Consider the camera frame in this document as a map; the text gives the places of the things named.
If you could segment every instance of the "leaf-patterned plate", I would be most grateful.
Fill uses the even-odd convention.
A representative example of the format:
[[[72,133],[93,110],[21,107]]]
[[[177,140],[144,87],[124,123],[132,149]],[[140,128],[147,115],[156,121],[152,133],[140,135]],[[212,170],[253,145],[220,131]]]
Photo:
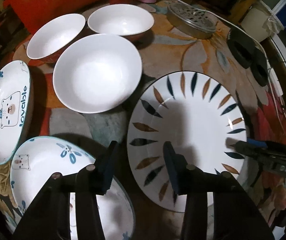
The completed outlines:
[[[205,172],[229,171],[237,178],[244,157],[227,145],[228,138],[246,141],[245,123],[230,93],[204,74],[171,73],[151,84],[134,108],[127,136],[130,167],[153,202],[184,212],[186,196],[177,196],[171,187],[164,142]]]
[[[59,138],[38,136],[23,143],[13,157],[10,171],[13,196],[21,213],[51,174],[73,174],[94,161],[92,155]],[[114,178],[107,193],[96,198],[105,239],[130,239],[135,226],[134,209],[122,185]],[[70,230],[71,240],[77,240],[75,193],[70,194]]]

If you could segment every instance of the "trash bin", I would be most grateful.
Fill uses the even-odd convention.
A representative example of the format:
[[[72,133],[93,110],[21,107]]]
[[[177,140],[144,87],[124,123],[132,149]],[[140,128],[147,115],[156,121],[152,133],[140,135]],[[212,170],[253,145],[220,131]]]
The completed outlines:
[[[248,35],[258,42],[284,30],[284,26],[280,20],[261,0],[252,5],[252,8],[241,22],[241,26]]]

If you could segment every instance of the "dark blue leaf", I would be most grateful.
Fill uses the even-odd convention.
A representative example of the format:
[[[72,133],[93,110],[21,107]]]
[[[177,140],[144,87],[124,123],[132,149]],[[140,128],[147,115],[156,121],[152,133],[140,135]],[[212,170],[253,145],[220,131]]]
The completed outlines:
[[[65,148],[64,145],[62,145],[60,143],[56,143],[56,145],[60,146],[61,148]]]
[[[217,84],[217,86],[213,89],[213,92],[212,92],[212,94],[211,94],[211,96],[210,96],[210,101],[211,101],[212,98],[216,95],[216,93],[219,92],[220,88],[221,88],[221,84],[219,83],[219,84]]]
[[[73,153],[70,153],[70,161],[72,164],[74,164],[76,162],[76,158],[75,158]]]
[[[245,129],[244,128],[239,128],[239,129],[235,129],[233,131],[230,131],[228,133],[239,133],[239,132],[242,132],[242,131],[245,131]]]
[[[74,154],[77,156],[82,156],[82,154],[80,154],[79,152],[74,152]]]
[[[234,108],[236,108],[237,104],[231,104],[230,106],[228,106],[223,112],[221,115],[224,115],[230,111],[232,111]]]
[[[65,155],[67,154],[67,151],[66,150],[63,150],[63,152],[61,152],[61,157],[65,157]]]
[[[173,203],[174,203],[174,206],[176,204],[176,200],[178,198],[178,195],[175,193],[175,191],[173,190]]]
[[[169,76],[167,76],[167,82],[166,82],[166,85],[167,85],[167,89],[169,90],[171,96],[173,97],[173,99],[175,99],[174,97],[174,93],[173,93],[173,88],[172,88],[172,85],[171,85],[171,81],[170,81],[170,78]]]
[[[225,153],[233,159],[244,159],[244,157],[240,155],[239,153],[235,153],[235,152],[225,152]]]
[[[157,167],[156,169],[152,170],[147,176],[146,176],[146,179],[145,179],[145,182],[144,182],[144,186],[150,184],[153,179],[155,179],[155,177],[160,173],[160,171],[164,168],[164,165],[160,166],[160,167]]]
[[[192,92],[192,96],[194,95],[194,90],[195,90],[195,86],[196,86],[196,81],[197,81],[197,72],[195,72],[195,74],[192,77],[191,80],[191,92]]]
[[[144,109],[145,109],[149,114],[162,118],[162,116],[160,116],[160,114],[159,114],[157,111],[155,111],[155,109],[153,108],[153,106],[151,106],[147,101],[141,99],[141,102],[142,102],[142,105],[143,105]]]
[[[130,142],[130,144],[133,146],[143,146],[143,145],[147,145],[147,144],[154,143],[154,142],[157,142],[157,141],[149,140],[145,138],[135,138]]]

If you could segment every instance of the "table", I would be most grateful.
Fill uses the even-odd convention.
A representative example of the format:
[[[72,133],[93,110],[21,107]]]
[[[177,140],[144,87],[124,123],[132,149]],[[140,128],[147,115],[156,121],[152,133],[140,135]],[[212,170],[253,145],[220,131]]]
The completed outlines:
[[[174,28],[166,19],[169,0],[139,6],[153,14],[152,30],[135,45],[143,61],[143,75],[136,91],[121,106],[100,114],[80,114],[67,109],[56,97],[52,73],[54,65],[40,60],[30,60],[26,47],[31,35],[21,41],[0,62],[0,69],[12,60],[23,60],[29,68],[34,84],[34,112],[28,138],[37,135],[53,135],[67,139],[94,156],[104,151],[112,140],[121,144],[120,158],[115,176],[128,192],[136,214],[133,239],[177,239],[183,221],[183,213],[165,210],[149,200],[136,184],[126,153],[126,132],[131,112],[144,89],[155,79],[174,71],[190,70],[207,74],[216,79],[238,101],[247,125],[247,135],[258,140],[272,140],[286,144],[286,120],[281,115],[285,133],[276,116],[269,88],[261,87],[250,69],[244,69],[234,59],[226,44],[229,28],[217,22],[217,31],[209,40],[198,40]],[[104,4],[85,12],[88,16]],[[10,230],[14,231],[20,220],[20,212],[11,192],[10,162],[0,165],[0,210]],[[283,208],[271,197],[284,179],[263,172],[256,183],[256,162],[246,160],[239,176],[241,185],[258,205],[266,221],[271,223],[276,210]],[[213,231],[213,207],[209,208],[209,239]]]

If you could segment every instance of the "cartoon bear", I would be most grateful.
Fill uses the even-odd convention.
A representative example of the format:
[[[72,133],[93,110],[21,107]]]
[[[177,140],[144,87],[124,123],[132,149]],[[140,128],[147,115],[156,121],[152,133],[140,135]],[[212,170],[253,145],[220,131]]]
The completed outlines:
[[[8,98],[2,99],[2,109],[0,110],[1,128],[18,124],[20,97],[21,92],[17,91]]]
[[[19,170],[19,169],[30,170],[30,165],[28,163],[28,157],[29,157],[28,154],[15,155],[12,161],[12,168],[14,170]]]

